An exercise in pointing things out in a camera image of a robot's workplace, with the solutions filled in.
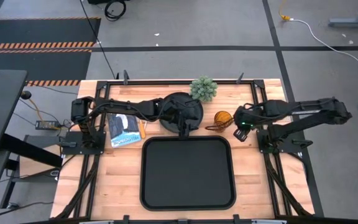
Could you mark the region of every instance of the black tray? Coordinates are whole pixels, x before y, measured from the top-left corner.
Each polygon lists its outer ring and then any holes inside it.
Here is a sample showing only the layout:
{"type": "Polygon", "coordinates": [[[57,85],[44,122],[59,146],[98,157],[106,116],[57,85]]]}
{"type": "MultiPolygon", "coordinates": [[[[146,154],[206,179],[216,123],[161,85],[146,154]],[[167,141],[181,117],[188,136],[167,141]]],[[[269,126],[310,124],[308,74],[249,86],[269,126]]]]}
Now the black tray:
{"type": "Polygon", "coordinates": [[[224,210],[236,201],[231,148],[220,136],[143,145],[140,202],[151,211],[224,210]]]}

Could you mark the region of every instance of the orange and black stripe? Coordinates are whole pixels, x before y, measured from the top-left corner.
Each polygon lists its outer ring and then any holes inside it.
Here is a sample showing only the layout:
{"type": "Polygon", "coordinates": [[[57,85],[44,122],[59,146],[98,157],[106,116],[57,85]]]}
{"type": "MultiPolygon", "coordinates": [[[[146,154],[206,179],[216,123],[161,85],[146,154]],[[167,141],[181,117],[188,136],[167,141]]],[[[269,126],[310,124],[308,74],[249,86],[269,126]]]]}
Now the orange and black stripe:
{"type": "MultiPolygon", "coordinates": [[[[86,17],[48,17],[48,18],[0,18],[0,20],[56,20],[56,19],[86,19],[86,17]]],[[[89,19],[100,19],[99,16],[89,17],[89,19]]]]}
{"type": "Polygon", "coordinates": [[[0,50],[0,53],[66,53],[66,52],[92,52],[89,49],[49,49],[49,50],[0,50]]]}
{"type": "Polygon", "coordinates": [[[59,47],[93,47],[95,42],[0,43],[0,49],[51,49],[59,47]]]}
{"type": "Polygon", "coordinates": [[[32,80],[26,86],[78,86],[81,80],[32,80]]]}

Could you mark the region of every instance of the white cable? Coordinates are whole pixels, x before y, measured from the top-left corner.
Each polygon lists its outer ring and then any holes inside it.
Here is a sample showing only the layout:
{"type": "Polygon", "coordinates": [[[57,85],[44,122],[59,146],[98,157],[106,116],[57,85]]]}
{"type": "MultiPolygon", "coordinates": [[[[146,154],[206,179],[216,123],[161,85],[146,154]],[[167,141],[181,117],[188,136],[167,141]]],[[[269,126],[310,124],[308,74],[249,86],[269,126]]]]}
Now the white cable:
{"type": "Polygon", "coordinates": [[[318,42],[324,44],[326,47],[328,47],[329,49],[331,49],[331,50],[333,50],[333,51],[335,51],[335,52],[337,52],[337,53],[350,56],[350,57],[354,58],[354,59],[358,62],[358,58],[357,58],[357,57],[355,57],[355,56],[353,56],[353,55],[351,55],[351,54],[349,54],[349,53],[340,51],[340,50],[335,50],[334,48],[330,47],[328,44],[326,44],[326,43],[324,43],[323,41],[321,41],[320,39],[318,39],[318,38],[313,34],[313,31],[311,31],[311,28],[310,28],[310,26],[309,26],[309,24],[308,24],[307,22],[302,21],[302,20],[299,20],[299,19],[292,19],[292,18],[291,18],[289,21],[301,22],[301,23],[305,24],[306,26],[309,27],[309,31],[310,31],[311,35],[313,36],[313,38],[315,38],[318,42]]]}

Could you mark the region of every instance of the black desk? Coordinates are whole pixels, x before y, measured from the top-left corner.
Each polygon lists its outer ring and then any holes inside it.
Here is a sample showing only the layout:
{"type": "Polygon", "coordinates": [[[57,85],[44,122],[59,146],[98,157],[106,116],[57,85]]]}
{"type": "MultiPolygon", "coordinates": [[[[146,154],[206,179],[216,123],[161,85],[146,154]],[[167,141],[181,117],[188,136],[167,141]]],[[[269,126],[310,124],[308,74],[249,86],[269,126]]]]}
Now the black desk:
{"type": "Polygon", "coordinates": [[[14,170],[18,167],[17,161],[9,160],[11,152],[51,166],[62,165],[60,156],[5,134],[26,77],[26,71],[0,70],[0,178],[4,169],[14,170]]]}

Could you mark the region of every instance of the floor mat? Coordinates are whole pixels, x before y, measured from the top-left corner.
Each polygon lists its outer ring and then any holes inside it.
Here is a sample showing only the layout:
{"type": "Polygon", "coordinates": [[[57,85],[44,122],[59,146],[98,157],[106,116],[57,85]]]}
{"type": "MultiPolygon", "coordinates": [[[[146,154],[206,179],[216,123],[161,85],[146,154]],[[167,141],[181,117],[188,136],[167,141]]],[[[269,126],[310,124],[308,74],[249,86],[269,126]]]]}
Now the floor mat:
{"type": "Polygon", "coordinates": [[[27,70],[27,86],[73,86],[84,80],[90,50],[0,50],[0,69],[27,70]]]}
{"type": "MultiPolygon", "coordinates": [[[[89,20],[98,33],[101,19],[89,20]]],[[[0,19],[0,49],[91,47],[95,42],[86,18],[0,19]]]]}

